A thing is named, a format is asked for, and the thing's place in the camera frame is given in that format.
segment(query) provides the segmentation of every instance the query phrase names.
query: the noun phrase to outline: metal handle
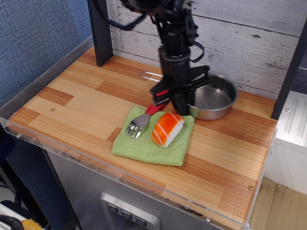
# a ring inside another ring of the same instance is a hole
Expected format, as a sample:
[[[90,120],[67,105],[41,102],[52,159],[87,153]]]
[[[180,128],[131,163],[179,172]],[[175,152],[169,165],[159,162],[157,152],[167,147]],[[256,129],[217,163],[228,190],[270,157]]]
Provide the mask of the metal handle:
[[[149,80],[152,80],[152,81],[157,81],[157,82],[160,82],[159,80],[152,79],[152,78],[149,78],[149,77],[144,76],[144,75],[143,75],[144,73],[146,73],[146,74],[150,74],[150,75],[155,75],[155,76],[157,76],[157,77],[161,77],[161,78],[163,77],[163,75],[156,74],[156,73],[151,73],[151,72],[147,72],[147,71],[143,71],[143,72],[141,72],[141,73],[140,73],[140,76],[141,76],[142,78],[146,78],[146,79],[149,79]]]

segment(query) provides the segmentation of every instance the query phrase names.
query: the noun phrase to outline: button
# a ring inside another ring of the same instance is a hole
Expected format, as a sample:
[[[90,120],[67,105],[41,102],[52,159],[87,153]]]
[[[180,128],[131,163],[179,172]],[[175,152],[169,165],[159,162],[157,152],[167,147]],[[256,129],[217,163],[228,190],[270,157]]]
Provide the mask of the button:
[[[121,213],[122,213],[122,215],[123,215],[124,218],[132,219],[131,213],[126,212],[126,211],[124,211],[124,210],[122,210]]]
[[[112,212],[115,212],[115,213],[118,213],[118,209],[116,206],[112,205],[112,204],[107,204],[107,206],[109,207],[109,209],[112,211]]]
[[[145,220],[143,220],[143,219],[141,219],[141,218],[139,218],[139,217],[135,217],[135,219],[136,219],[136,222],[137,222],[139,225],[142,225],[142,226],[144,226],[144,227],[147,226],[147,223],[146,223]]]

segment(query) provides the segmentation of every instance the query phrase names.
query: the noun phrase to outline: green towel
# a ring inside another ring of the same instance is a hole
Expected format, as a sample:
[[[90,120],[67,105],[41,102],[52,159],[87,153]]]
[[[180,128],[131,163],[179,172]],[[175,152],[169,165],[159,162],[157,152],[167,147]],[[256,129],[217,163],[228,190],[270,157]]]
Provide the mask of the green towel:
[[[194,118],[189,115],[184,116],[185,123],[181,132],[167,148],[163,148],[153,143],[151,136],[155,124],[165,112],[157,112],[150,116],[148,123],[138,138],[126,135],[128,124],[136,117],[144,114],[145,111],[146,109],[137,106],[130,111],[120,134],[114,141],[113,155],[128,157],[146,163],[181,166],[193,129]]]

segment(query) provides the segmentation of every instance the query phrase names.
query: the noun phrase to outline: plastic fork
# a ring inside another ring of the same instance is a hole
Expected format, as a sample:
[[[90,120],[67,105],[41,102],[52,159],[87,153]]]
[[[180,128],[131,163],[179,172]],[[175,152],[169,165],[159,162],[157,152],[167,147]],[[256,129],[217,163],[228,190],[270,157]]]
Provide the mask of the plastic fork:
[[[161,95],[163,95],[167,92],[168,92],[168,90],[165,90],[165,91],[162,91],[160,93],[157,93],[157,95],[161,96]],[[130,122],[130,124],[128,125],[128,127],[126,129],[126,135],[138,138],[140,136],[143,128],[145,127],[145,125],[149,121],[150,116],[154,115],[156,112],[158,112],[164,105],[165,105],[165,103],[160,104],[158,106],[151,104],[146,109],[146,112],[143,115],[138,116],[137,118],[135,118],[133,121]]]

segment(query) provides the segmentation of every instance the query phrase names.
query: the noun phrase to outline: metal bowl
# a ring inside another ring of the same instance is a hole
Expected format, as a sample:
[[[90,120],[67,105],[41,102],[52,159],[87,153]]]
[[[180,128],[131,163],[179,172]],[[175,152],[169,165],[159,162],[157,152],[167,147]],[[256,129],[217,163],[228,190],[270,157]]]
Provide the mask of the metal bowl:
[[[238,98],[238,90],[232,82],[215,75],[210,78],[211,83],[196,90],[194,105],[188,104],[189,114],[200,120],[225,116]]]

